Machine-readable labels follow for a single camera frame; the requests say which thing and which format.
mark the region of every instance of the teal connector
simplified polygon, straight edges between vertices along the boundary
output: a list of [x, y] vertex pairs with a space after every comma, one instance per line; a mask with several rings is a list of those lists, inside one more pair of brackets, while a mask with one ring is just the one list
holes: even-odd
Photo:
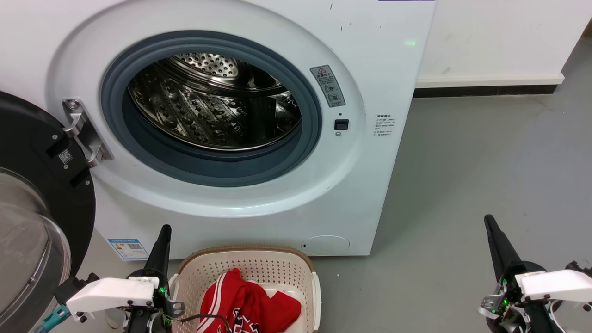
[[34, 333], [48, 333], [56, 326], [63, 323], [68, 317], [70, 317], [70, 310], [65, 305], [60, 306], [51, 315], [47, 316], [43, 323], [37, 327]]

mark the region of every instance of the front-loading washing machine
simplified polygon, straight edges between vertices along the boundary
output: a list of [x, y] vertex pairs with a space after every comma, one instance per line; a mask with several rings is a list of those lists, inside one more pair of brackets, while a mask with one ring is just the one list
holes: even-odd
[[368, 255], [434, 1], [22, 0], [0, 11], [0, 167], [124, 260]]

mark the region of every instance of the screw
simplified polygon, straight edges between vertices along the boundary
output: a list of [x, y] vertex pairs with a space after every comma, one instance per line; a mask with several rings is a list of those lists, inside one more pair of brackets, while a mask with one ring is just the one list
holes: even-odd
[[77, 102], [77, 101], [75, 101], [75, 100], [69, 100], [69, 101], [67, 102], [67, 104], [68, 104], [68, 107], [69, 107], [70, 109], [72, 109], [72, 110], [75, 110], [75, 109], [77, 109], [77, 108], [78, 108], [78, 102]]

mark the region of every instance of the qr code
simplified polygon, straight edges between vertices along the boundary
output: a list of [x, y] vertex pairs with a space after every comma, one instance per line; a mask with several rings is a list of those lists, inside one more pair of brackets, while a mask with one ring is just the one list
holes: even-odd
[[67, 164], [72, 160], [72, 154], [66, 149], [58, 157], [62, 160], [62, 163]]

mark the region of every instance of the gray rubber seal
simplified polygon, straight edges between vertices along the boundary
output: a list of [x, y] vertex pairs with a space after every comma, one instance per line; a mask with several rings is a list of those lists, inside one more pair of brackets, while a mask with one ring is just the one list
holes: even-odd
[[[149, 64], [191, 52], [238, 58], [272, 75], [296, 99], [302, 115], [300, 125], [280, 142], [252, 152], [207, 151], [180, 143], [154, 128], [131, 102], [127, 85]], [[107, 72], [101, 104], [107, 125], [137, 159], [176, 179], [216, 187], [260, 184], [292, 170], [314, 149], [322, 122], [318, 98], [296, 67], [250, 40], [212, 31], [176, 31], [132, 46]]]

